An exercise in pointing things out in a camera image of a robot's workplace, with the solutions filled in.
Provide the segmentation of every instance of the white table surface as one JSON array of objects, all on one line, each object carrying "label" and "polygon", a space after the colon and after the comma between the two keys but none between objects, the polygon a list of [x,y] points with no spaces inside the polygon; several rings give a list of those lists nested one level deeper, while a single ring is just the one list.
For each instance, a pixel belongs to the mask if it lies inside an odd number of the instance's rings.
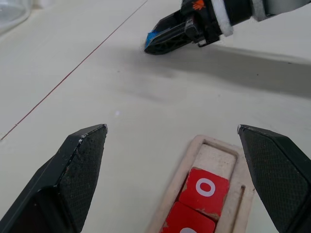
[{"label": "white table surface", "polygon": [[[2,135],[143,4],[70,2],[0,42]],[[0,141],[0,217],[68,134],[94,124],[109,133],[84,232],[143,232],[197,134],[240,146],[237,125],[249,124],[311,154],[311,6],[243,23],[204,49],[144,54],[148,31],[179,6],[148,0]],[[258,197],[247,232],[277,232]]]}]

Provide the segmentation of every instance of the glass jar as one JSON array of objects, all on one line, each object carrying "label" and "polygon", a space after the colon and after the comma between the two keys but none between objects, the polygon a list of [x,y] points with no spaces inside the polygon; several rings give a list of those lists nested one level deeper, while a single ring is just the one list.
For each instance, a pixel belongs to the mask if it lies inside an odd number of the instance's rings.
[{"label": "glass jar", "polygon": [[0,0],[0,34],[28,18],[33,0]]}]

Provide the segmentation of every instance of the red wooden cube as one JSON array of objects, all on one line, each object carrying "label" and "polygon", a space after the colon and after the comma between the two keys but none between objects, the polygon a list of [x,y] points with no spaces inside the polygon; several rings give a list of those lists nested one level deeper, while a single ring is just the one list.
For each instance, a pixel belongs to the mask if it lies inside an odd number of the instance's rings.
[{"label": "red wooden cube", "polygon": [[218,221],[228,190],[229,181],[227,179],[193,167],[182,189],[179,201]]},{"label": "red wooden cube", "polygon": [[161,233],[213,233],[215,223],[204,215],[175,202]]}]

